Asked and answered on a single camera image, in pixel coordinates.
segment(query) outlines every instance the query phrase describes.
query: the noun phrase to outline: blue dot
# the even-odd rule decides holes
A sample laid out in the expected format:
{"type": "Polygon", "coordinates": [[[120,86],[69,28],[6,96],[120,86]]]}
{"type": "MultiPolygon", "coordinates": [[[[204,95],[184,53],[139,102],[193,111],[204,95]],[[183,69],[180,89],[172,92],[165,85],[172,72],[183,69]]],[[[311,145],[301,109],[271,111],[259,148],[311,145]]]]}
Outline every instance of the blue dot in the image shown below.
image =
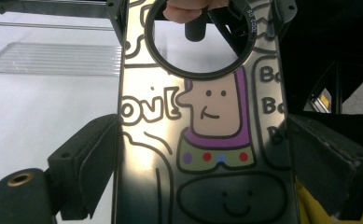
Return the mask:
{"type": "Polygon", "coordinates": [[[216,162],[226,162],[227,157],[224,154],[218,154],[216,155],[216,162]]]}
{"type": "Polygon", "coordinates": [[[190,154],[189,152],[185,153],[183,160],[185,164],[190,164],[192,162],[192,154],[190,154]]]}

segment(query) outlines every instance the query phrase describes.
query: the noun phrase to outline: hand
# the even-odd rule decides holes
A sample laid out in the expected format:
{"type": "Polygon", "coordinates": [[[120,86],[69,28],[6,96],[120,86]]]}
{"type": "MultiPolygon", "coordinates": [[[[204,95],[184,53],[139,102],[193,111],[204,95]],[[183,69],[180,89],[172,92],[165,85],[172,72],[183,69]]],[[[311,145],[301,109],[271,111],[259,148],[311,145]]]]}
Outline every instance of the hand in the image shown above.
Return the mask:
{"type": "Polygon", "coordinates": [[[202,8],[227,7],[228,3],[229,0],[168,0],[163,15],[169,21],[186,23],[198,18],[202,8]]]}

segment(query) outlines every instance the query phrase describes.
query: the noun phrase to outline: black ring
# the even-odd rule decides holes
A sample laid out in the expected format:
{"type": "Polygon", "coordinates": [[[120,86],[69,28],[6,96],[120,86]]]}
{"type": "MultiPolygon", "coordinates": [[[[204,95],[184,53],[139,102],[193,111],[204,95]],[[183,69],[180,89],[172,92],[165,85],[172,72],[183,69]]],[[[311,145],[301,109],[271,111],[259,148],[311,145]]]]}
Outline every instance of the black ring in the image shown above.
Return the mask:
{"type": "Polygon", "coordinates": [[[233,62],[232,64],[228,65],[225,68],[217,70],[215,72],[209,73],[193,73],[189,71],[185,71],[175,67],[174,65],[168,63],[158,52],[154,38],[153,38],[153,28],[154,28],[154,20],[161,9],[163,9],[163,5],[166,4],[167,0],[157,0],[152,5],[152,8],[149,10],[147,14],[146,26],[145,26],[145,37],[146,37],[146,44],[149,53],[151,54],[152,58],[161,65],[162,68],[167,70],[169,73],[187,79],[195,79],[195,80],[207,80],[207,79],[216,79],[220,77],[224,77],[236,69],[238,69],[245,61],[247,60],[248,56],[251,54],[253,47],[256,42],[256,33],[252,33],[252,25],[251,21],[255,20],[255,15],[248,14],[248,11],[252,10],[251,7],[246,3],[246,6],[243,10],[243,14],[246,17],[247,25],[248,25],[248,40],[245,43],[245,47],[243,52],[240,54],[238,59],[233,62]]]}

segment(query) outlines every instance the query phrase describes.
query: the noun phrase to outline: yellow fabric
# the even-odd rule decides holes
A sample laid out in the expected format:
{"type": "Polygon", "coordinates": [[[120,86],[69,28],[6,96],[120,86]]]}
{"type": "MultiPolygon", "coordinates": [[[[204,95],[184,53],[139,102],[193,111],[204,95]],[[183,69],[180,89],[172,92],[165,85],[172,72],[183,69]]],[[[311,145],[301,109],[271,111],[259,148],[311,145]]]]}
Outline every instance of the yellow fabric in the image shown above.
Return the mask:
{"type": "Polygon", "coordinates": [[[301,224],[363,224],[363,217],[360,221],[338,221],[329,217],[309,191],[297,181],[297,190],[300,206],[301,224]]]}

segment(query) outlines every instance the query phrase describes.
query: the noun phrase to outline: cartoon face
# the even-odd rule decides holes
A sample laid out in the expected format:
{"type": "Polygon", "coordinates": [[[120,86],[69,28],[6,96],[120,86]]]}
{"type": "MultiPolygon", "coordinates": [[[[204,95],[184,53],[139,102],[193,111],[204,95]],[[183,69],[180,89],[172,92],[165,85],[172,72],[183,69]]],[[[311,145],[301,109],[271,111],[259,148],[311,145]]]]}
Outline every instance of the cartoon face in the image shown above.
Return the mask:
{"type": "Polygon", "coordinates": [[[177,202],[202,223],[272,223],[285,212],[287,196],[279,177],[244,172],[192,179],[177,192],[177,202]]]}
{"type": "Polygon", "coordinates": [[[241,127],[239,97],[235,76],[212,81],[193,81],[191,90],[178,97],[191,107],[192,129],[203,136],[231,136],[241,127]]]}

